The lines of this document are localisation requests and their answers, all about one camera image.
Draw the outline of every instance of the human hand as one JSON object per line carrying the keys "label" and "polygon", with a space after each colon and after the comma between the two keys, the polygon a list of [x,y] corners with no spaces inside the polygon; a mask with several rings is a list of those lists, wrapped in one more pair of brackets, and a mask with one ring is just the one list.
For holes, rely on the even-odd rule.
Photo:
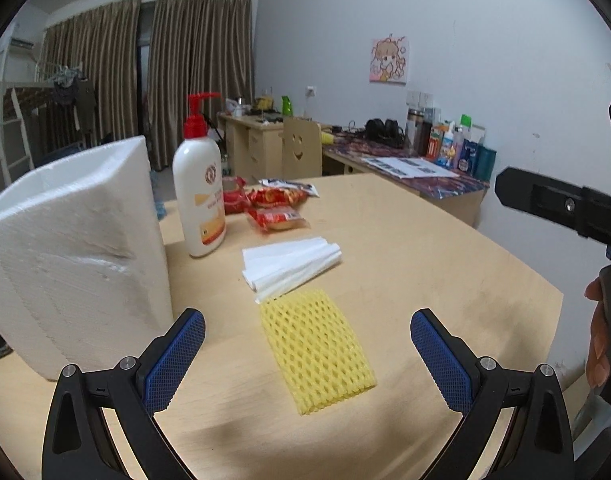
{"label": "human hand", "polygon": [[601,282],[595,279],[585,291],[585,297],[592,301],[598,301],[597,308],[592,316],[589,326],[589,351],[586,363],[586,377],[591,388],[603,386],[610,375],[610,363],[605,352],[609,343],[607,322],[605,321],[605,310],[603,309],[603,291]]}

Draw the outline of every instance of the yellow foam net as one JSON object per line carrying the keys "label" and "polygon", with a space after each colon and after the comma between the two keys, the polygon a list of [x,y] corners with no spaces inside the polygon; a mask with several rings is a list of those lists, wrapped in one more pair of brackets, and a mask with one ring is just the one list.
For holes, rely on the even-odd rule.
{"label": "yellow foam net", "polygon": [[322,290],[262,304],[262,325],[301,415],[377,385],[357,335]]}

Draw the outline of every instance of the red pump dispenser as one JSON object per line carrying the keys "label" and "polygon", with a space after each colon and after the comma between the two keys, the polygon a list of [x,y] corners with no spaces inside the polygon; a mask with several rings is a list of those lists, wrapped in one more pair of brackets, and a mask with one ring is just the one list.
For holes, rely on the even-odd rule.
{"label": "red pump dispenser", "polygon": [[203,115],[199,113],[199,109],[201,108],[201,101],[210,97],[221,97],[221,94],[219,92],[203,92],[188,95],[190,114],[188,120],[183,124],[184,139],[198,139],[199,137],[207,136],[208,125]]}

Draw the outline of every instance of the white plastic bottle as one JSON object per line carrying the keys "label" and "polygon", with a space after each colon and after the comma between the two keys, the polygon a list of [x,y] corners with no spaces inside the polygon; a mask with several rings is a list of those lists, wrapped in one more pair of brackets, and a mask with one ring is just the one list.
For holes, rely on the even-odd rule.
{"label": "white plastic bottle", "polygon": [[202,99],[219,96],[214,92],[188,96],[190,116],[183,126],[185,140],[172,161],[174,189],[190,256],[211,253],[226,236],[221,153],[217,143],[208,137],[208,125],[199,113]]}

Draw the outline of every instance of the screw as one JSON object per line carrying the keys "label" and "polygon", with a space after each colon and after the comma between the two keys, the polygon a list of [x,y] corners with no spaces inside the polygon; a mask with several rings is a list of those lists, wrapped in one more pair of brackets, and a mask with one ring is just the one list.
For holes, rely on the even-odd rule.
{"label": "screw", "polygon": [[124,357],[119,361],[119,368],[122,370],[130,370],[135,364],[137,364],[137,360],[134,357]]}
{"label": "screw", "polygon": [[63,373],[64,377],[72,377],[75,372],[76,372],[76,366],[68,365],[64,368],[63,372],[61,373]]}
{"label": "screw", "polygon": [[550,365],[541,365],[539,370],[541,370],[541,373],[546,377],[552,377],[554,375],[554,369]]}
{"label": "screw", "polygon": [[485,370],[494,370],[497,367],[497,362],[491,357],[482,357],[479,362]]}

